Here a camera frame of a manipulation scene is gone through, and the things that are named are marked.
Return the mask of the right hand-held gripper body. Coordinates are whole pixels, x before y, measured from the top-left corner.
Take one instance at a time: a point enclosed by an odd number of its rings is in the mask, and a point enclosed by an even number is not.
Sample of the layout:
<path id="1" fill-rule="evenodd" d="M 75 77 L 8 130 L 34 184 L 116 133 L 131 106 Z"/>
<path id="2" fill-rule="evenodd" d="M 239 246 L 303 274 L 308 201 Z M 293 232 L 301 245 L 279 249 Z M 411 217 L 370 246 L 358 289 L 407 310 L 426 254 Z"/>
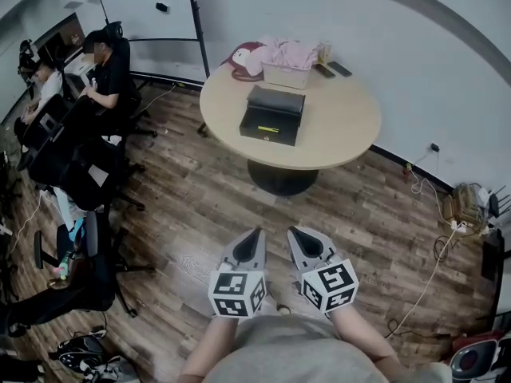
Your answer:
<path id="1" fill-rule="evenodd" d="M 322 314 L 350 305 L 358 291 L 358 278 L 349 259 L 337 255 L 301 274 L 301 294 Z"/>

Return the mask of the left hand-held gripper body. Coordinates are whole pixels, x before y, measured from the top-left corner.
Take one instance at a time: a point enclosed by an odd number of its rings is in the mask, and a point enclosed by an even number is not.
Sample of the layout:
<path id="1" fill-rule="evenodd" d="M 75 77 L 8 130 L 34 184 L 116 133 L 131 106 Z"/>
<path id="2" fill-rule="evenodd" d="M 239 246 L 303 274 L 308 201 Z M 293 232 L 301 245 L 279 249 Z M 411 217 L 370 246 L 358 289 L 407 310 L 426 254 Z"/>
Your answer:
<path id="1" fill-rule="evenodd" d="M 267 296 L 266 254 L 249 261 L 236 261 L 233 255 L 221 258 L 211 273 L 208 298 L 216 316 L 253 318 Z"/>

